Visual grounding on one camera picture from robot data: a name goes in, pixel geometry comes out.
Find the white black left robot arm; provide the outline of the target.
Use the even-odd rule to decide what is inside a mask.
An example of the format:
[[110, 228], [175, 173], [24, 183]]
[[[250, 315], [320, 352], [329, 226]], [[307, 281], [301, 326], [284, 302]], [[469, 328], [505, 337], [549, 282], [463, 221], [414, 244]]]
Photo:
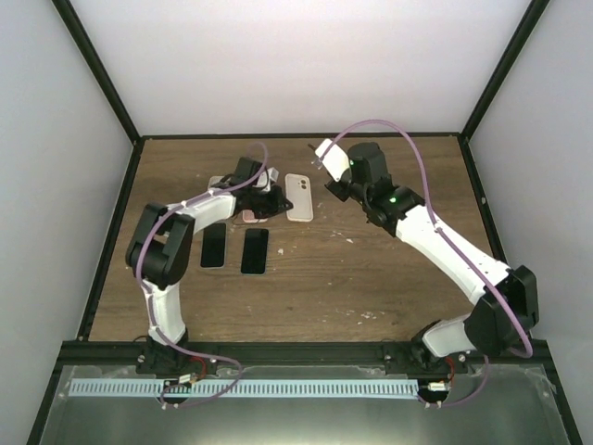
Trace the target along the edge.
[[181, 373], [192, 357], [187, 347], [180, 282], [188, 268], [194, 235], [250, 210], [267, 219], [293, 208], [278, 185], [279, 172], [242, 157], [234, 172], [202, 194], [168, 205], [148, 203], [126, 250], [126, 264], [141, 288], [149, 328], [145, 363], [160, 372]]

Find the black screen smartphone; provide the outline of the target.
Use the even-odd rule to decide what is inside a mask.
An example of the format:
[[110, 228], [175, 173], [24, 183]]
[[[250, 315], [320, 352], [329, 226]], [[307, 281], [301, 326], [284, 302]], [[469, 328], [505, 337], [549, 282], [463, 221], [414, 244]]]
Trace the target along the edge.
[[265, 274], [268, 254], [269, 230], [247, 229], [241, 260], [242, 274]]
[[224, 266], [226, 259], [225, 222], [216, 222], [203, 231], [200, 266], [204, 269], [216, 269]]

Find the pink phone case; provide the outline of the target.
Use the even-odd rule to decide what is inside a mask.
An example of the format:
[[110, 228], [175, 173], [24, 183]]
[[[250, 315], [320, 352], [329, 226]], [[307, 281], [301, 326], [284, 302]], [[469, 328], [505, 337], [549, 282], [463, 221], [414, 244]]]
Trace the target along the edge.
[[241, 218], [244, 223], [248, 224], [265, 223], [266, 221], [268, 221], [267, 218], [257, 217], [253, 210], [243, 210], [241, 213]]

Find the beige phone case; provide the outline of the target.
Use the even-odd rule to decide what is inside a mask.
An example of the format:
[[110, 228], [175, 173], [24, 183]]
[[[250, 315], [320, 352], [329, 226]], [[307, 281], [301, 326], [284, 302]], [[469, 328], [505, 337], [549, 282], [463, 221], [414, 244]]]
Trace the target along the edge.
[[309, 223], [314, 218], [310, 180], [308, 176], [288, 173], [284, 177], [286, 198], [293, 208], [286, 212], [290, 222]]

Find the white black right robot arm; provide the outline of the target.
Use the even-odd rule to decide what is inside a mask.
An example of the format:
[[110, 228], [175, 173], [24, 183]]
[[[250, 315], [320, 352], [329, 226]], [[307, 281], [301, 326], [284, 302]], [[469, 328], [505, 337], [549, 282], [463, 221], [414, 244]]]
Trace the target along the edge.
[[328, 191], [341, 201], [359, 203], [368, 223], [423, 254], [473, 306], [466, 315], [436, 321], [418, 333], [419, 345], [411, 351], [418, 371], [431, 374], [446, 356], [463, 351], [493, 358], [522, 344], [522, 355], [532, 354], [527, 334], [539, 320], [532, 271], [492, 258], [446, 225], [424, 197], [394, 184], [378, 144], [343, 150], [326, 139], [314, 153], [331, 178]]

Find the black aluminium frame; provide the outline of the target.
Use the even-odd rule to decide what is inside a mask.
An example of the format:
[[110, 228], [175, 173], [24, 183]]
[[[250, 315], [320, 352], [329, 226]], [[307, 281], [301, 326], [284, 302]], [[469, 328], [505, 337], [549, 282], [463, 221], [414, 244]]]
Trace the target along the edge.
[[[116, 93], [113, 82], [109, 78], [74, 6], [69, 1], [56, 1], [54, 6], [61, 20], [66, 25], [70, 36], [82, 53], [85, 62], [92, 69], [99, 86], [106, 93], [109, 104], [115, 109], [117, 117], [119, 119], [127, 118], [129, 114], [125, 110], [119, 95]], [[478, 100], [477, 109], [472, 112], [464, 130], [456, 136], [486, 229], [488, 242], [490, 247], [493, 248], [496, 258], [500, 260], [505, 257], [504, 250], [489, 205], [486, 203], [486, 194], [470, 151], [469, 138], [477, 129], [478, 123], [485, 116], [486, 109], [491, 105], [503, 81], [509, 74], [511, 66], [523, 50], [528, 37], [535, 29], [547, 6], [548, 4], [545, 1], [532, 1], [529, 3], [509, 44], [505, 48], [500, 62], [495, 68], [494, 74], [491, 76], [485, 91]], [[129, 200], [132, 182], [138, 170], [145, 140], [145, 137], [137, 134], [132, 141], [131, 158], [107, 231], [106, 242], [83, 312], [78, 336], [74, 340], [64, 342], [60, 348], [55, 369], [50, 377], [47, 390], [28, 438], [30, 444], [39, 444], [43, 438], [49, 435], [50, 405], [57, 399], [58, 378], [64, 366], [129, 364], [132, 361], [132, 355], [139, 350], [140, 344], [137, 341], [92, 342], [89, 336], [100, 300], [99, 294], [103, 290], [106, 281], [107, 266], [111, 261], [115, 248], [115, 232], [120, 228], [123, 220], [124, 206]], [[398, 343], [394, 340], [382, 340], [380, 342], [255, 342], [236, 343], [235, 347], [241, 352], [243, 357], [255, 359], [265, 365], [322, 365], [330, 363], [346, 365], [365, 362], [370, 364], [386, 363], [387, 360], [381, 357], [381, 352], [392, 350], [397, 345]], [[546, 376], [550, 378], [550, 384], [555, 389], [553, 399], [555, 406], [559, 410], [562, 429], [566, 433], [570, 443], [581, 443], [582, 440], [578, 428], [546, 341], [536, 341], [534, 356], [529, 359], [529, 363], [544, 366]]]

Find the grey metal plate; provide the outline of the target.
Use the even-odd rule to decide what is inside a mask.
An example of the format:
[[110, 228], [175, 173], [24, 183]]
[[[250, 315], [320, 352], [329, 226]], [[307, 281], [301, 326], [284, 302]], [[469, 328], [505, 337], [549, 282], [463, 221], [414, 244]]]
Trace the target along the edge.
[[[43, 444], [566, 444], [555, 389], [539, 366], [474, 366], [448, 401], [234, 398], [218, 393], [164, 406], [159, 396], [71, 397], [74, 378], [157, 379], [132, 367], [69, 366]], [[413, 380], [378, 368], [253, 367], [246, 379]]]

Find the white phone case with ring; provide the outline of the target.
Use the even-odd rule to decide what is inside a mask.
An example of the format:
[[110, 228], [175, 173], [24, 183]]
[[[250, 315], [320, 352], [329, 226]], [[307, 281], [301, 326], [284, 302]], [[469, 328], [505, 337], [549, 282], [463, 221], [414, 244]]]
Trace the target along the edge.
[[208, 188], [214, 187], [216, 184], [227, 184], [233, 176], [227, 174], [224, 176], [211, 176], [208, 180]]

